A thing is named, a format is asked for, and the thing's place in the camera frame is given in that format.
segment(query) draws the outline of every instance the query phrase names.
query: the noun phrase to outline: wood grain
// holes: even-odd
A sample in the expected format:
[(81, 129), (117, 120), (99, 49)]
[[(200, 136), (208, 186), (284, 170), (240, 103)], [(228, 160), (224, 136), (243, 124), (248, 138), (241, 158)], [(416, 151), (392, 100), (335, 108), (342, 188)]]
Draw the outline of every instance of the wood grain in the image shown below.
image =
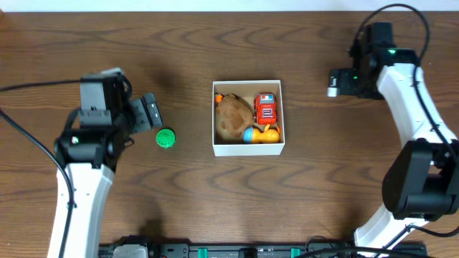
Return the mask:
[[(348, 67), (366, 12), (7, 14), (0, 23), (0, 85), (74, 79), (122, 67), (134, 95), (154, 92), (171, 149), (135, 135), (118, 163), (101, 242), (129, 234), (191, 242), (304, 242), (349, 236), (382, 202), (381, 182), (400, 150), (384, 101), (326, 97), (328, 71)], [(430, 94), (459, 132), (459, 19), (427, 13), (423, 62)], [(420, 49), (409, 13), (384, 13), (399, 46)], [(212, 81), (282, 81), (286, 144), (276, 157), (215, 158)], [(78, 85), (0, 95), (1, 108), (52, 147)], [(0, 257), (45, 257), (56, 204), (55, 167), (1, 123)], [(427, 228), (449, 231), (459, 217)], [(458, 239), (414, 233), (436, 257), (459, 256)]]

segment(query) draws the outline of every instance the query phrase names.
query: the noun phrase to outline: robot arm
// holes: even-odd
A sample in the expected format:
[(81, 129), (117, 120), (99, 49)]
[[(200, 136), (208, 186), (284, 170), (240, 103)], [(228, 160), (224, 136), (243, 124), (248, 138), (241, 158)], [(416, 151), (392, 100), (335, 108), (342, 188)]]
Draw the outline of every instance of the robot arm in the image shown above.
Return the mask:
[[(354, 232), (354, 243), (358, 247), (391, 249), (409, 234), (410, 225), (424, 226), (444, 214), (457, 211), (459, 173), (444, 143), (432, 129), (412, 86), (414, 64), (417, 63), (415, 52), (396, 48), (391, 24), (374, 23), (364, 31), (365, 34), (350, 49), (354, 67), (331, 70), (328, 96), (385, 99), (391, 110), (402, 151), (384, 177), (384, 203), (365, 225)], [(416, 80), (437, 128), (457, 153), (457, 138), (441, 119), (420, 67)], [(431, 165), (440, 168), (441, 172), (429, 174)]]
[[(377, 80), (377, 88), (387, 101), (395, 125), (399, 131), (402, 147), (409, 140), (424, 138), (429, 143), (442, 143), (437, 133), (432, 130), (424, 111), (419, 104), (415, 91), (412, 87), (412, 74), (414, 64), (395, 63), (392, 66), (384, 66)], [(422, 69), (417, 69), (416, 80), (422, 99), (437, 127), (449, 143), (457, 139), (440, 117), (432, 98), (427, 91)]]
[[(129, 100), (132, 87), (115, 68), (81, 79), (81, 108), (70, 113), (56, 140), (56, 157), (74, 188), (75, 205), (63, 257), (97, 257), (105, 200), (116, 163), (130, 135), (162, 126), (152, 93)], [(80, 128), (72, 128), (79, 117)], [(62, 174), (57, 173), (57, 208), (48, 258), (59, 256), (69, 200)]]

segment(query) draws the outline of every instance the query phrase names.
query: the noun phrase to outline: red toy truck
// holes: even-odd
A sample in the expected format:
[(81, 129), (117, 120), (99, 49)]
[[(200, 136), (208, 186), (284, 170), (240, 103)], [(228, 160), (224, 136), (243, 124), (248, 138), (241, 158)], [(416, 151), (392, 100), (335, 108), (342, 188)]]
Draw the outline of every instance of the red toy truck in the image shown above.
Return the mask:
[(253, 100), (254, 119), (258, 125), (274, 125), (278, 121), (275, 97), (272, 93), (258, 93)]

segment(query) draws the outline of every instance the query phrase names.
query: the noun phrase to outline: stuffed animal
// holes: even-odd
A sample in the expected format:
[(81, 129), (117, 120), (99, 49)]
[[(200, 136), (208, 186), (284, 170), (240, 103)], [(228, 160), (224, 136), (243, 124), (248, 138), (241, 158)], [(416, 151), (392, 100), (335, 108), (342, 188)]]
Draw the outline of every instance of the stuffed animal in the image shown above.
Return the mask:
[(219, 97), (217, 102), (215, 111), (223, 118), (220, 126), (232, 136), (241, 137), (245, 129), (254, 124), (252, 111), (240, 102), (234, 94), (223, 98)]

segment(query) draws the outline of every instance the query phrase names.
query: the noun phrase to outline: green toy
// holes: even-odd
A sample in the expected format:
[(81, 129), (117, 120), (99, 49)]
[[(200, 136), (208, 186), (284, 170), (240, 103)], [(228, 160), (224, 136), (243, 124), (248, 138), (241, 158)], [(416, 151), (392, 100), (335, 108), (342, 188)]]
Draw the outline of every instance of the green toy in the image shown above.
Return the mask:
[(175, 144), (175, 133), (171, 129), (163, 129), (156, 135), (156, 142), (162, 148), (170, 148)]

